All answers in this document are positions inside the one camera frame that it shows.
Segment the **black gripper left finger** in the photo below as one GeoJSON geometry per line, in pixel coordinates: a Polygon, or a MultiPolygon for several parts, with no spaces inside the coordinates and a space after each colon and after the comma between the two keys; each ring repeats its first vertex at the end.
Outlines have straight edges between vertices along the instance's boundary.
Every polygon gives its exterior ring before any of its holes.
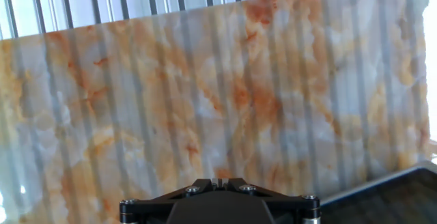
{"type": "Polygon", "coordinates": [[[180,201],[202,193],[217,190],[219,179],[198,179],[189,186],[167,193],[160,197],[140,200],[136,198],[124,199],[119,203],[120,223],[146,223],[146,218],[151,214],[170,213],[180,201]]]}

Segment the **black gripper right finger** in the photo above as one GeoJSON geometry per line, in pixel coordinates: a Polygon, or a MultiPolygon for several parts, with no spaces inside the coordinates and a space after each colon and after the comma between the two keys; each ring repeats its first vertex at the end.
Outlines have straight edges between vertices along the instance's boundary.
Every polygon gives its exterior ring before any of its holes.
{"type": "Polygon", "coordinates": [[[313,193],[288,196],[249,184],[242,178],[219,178],[218,190],[253,196],[262,200],[271,214],[290,213],[294,223],[320,224],[320,198],[313,193]]]}

